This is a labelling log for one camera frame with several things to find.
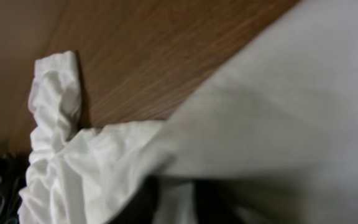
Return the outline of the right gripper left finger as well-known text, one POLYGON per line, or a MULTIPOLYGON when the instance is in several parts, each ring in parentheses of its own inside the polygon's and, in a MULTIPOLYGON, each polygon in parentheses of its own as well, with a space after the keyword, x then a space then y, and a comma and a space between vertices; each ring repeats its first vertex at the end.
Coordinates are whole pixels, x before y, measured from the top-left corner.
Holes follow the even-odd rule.
POLYGON ((148 177, 128 204, 108 224, 152 224, 159 200, 158 180, 148 177))

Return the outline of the white t-shirt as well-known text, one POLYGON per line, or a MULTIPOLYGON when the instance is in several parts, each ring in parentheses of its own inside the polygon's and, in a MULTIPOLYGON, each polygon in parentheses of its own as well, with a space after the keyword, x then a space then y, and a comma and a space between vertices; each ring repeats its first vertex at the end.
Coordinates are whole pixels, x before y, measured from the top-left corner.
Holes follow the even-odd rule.
POLYGON ((197 180, 244 223, 358 223, 358 1, 302 1, 166 121, 80 108, 75 54, 37 60, 21 223, 107 223, 151 176, 153 223, 198 223, 197 180))

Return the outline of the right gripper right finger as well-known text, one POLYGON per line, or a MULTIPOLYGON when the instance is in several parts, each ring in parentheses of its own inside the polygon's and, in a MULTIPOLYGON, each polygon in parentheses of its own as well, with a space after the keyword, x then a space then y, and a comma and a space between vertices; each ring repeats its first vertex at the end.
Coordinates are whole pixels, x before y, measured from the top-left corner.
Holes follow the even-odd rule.
POLYGON ((194 202, 199 224, 244 224, 224 203, 210 181, 195 182, 194 202))

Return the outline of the black garment at right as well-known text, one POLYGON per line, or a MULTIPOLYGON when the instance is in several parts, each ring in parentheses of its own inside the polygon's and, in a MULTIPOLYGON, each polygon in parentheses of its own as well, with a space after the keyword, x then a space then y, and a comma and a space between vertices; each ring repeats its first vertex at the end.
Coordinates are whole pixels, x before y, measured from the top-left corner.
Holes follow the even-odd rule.
POLYGON ((26 186, 26 161, 5 154, 0 157, 0 224, 18 224, 22 203, 19 191, 26 186))

